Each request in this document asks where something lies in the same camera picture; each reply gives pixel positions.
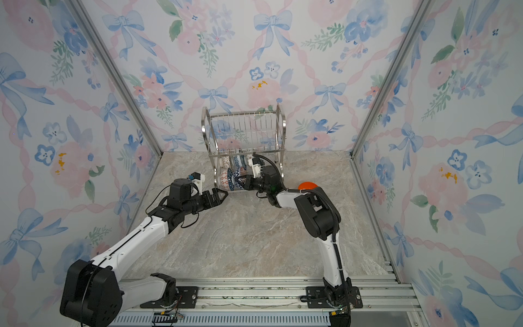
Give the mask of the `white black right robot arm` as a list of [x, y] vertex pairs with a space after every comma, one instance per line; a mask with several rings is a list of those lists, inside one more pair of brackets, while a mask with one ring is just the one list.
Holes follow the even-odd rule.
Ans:
[[340, 214], [318, 186], [289, 189], [283, 185], [279, 171], [264, 166], [260, 172], [236, 177], [234, 181], [247, 191], [263, 193], [278, 208], [298, 211], [306, 231], [317, 241], [323, 264], [326, 300], [332, 307], [355, 307], [356, 297], [339, 249]]

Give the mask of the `red geometric pattern bowl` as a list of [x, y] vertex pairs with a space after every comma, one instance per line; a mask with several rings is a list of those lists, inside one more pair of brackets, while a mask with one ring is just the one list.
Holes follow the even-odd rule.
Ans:
[[230, 191], [230, 184], [228, 178], [228, 169], [222, 170], [219, 177], [219, 187], [225, 191]]

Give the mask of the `maroon white pattern bowl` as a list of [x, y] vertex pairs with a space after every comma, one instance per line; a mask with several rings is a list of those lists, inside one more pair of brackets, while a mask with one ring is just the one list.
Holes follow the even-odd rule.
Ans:
[[229, 169], [232, 167], [232, 161], [229, 155], [225, 155], [220, 158], [221, 167], [224, 169]]

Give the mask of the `steel wire dish rack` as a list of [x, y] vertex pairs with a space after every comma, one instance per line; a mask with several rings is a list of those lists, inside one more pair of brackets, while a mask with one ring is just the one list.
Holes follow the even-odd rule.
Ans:
[[[219, 177], [222, 170], [220, 158], [225, 155], [258, 154], [264, 166], [270, 162], [277, 165], [281, 177], [287, 121], [278, 104], [259, 108], [255, 111], [231, 113], [212, 113], [204, 107], [201, 115], [201, 131], [214, 172], [214, 186], [219, 188]], [[252, 174], [247, 164], [246, 174]]]

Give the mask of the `blue floral bowl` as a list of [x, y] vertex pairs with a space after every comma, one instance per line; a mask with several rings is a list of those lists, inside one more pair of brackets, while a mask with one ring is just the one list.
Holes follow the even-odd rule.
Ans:
[[242, 168], [244, 170], [247, 169], [246, 157], [243, 154], [237, 154], [237, 155], [231, 156], [230, 163], [231, 163], [231, 167], [233, 170], [237, 170], [240, 168]]

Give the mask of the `orange plastic bowl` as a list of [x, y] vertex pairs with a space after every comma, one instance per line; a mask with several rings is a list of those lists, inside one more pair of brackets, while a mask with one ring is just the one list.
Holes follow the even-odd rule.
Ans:
[[318, 187], [317, 184], [313, 183], [313, 182], [303, 182], [301, 183], [299, 186], [298, 186], [298, 189], [299, 190], [312, 190], [312, 189], [315, 189], [316, 187]]

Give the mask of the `blue geometric pattern bowl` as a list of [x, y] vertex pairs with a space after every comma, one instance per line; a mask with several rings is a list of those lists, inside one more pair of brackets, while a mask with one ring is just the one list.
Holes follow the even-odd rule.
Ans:
[[246, 171], [244, 168], [237, 168], [235, 170], [227, 169], [227, 185], [230, 191], [238, 191], [245, 189]]

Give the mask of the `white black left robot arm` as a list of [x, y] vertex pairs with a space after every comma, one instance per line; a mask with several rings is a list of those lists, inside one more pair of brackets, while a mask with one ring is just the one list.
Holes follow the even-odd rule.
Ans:
[[122, 312], [152, 302], [166, 309], [178, 305], [182, 296], [175, 278], [154, 272], [145, 279], [124, 282], [132, 265], [152, 246], [182, 227], [186, 216], [218, 207], [226, 191], [204, 191], [197, 179], [178, 178], [169, 194], [146, 218], [105, 252], [89, 260], [76, 260], [69, 268], [60, 314], [82, 325], [108, 326]]

